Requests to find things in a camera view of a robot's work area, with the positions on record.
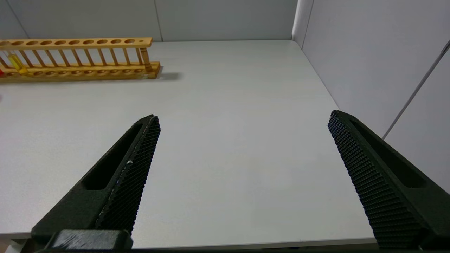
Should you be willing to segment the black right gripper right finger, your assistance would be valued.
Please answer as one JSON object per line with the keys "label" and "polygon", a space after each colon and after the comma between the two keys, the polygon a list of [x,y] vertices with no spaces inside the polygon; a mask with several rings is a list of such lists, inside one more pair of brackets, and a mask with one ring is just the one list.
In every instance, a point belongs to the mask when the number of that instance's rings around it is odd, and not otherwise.
{"label": "black right gripper right finger", "polygon": [[328,122],[381,250],[448,250],[450,196],[356,117]]}

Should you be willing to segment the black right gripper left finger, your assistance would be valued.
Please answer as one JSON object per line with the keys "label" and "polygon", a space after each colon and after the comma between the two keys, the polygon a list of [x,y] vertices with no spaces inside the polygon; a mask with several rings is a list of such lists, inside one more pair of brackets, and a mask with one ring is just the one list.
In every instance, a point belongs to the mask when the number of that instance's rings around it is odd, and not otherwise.
{"label": "black right gripper left finger", "polygon": [[133,231],[161,132],[153,114],[135,122],[32,228],[47,243],[63,229]]}

